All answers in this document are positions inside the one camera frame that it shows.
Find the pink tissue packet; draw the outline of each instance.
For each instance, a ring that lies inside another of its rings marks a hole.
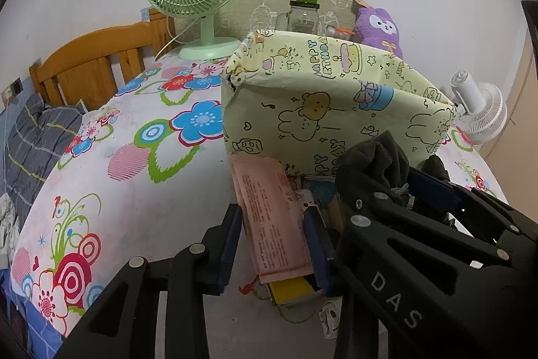
[[[314,272],[300,206],[282,164],[271,157],[230,155],[233,185],[261,283]]]

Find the wooden bed frame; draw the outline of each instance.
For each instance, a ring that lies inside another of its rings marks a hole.
[[[52,105],[63,105],[58,84],[68,105],[82,99],[88,110],[96,110],[116,92],[116,82],[107,57],[117,53],[125,83],[144,70],[141,48],[157,53],[170,41],[166,29],[175,34],[174,20],[150,8],[150,21],[99,29],[66,43],[42,64],[30,67],[34,89]],[[175,48],[171,43],[162,54]]]

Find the white fan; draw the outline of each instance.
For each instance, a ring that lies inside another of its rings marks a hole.
[[[471,74],[460,70],[450,79],[452,91],[465,113],[456,122],[473,145],[494,139],[506,123],[508,111],[499,88],[475,83]]]

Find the orange bow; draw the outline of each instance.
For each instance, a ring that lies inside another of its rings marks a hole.
[[[396,49],[396,45],[395,45],[394,43],[389,43],[388,41],[383,40],[383,41],[381,42],[381,44],[382,44],[383,46],[387,46],[386,51],[387,51],[388,53],[390,53],[391,55],[394,55],[394,49]]]

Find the purple pillow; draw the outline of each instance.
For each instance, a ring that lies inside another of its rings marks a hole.
[[[359,17],[355,21],[354,40],[360,44],[391,52],[400,59],[403,58],[400,33],[391,15],[382,8],[359,9]]]

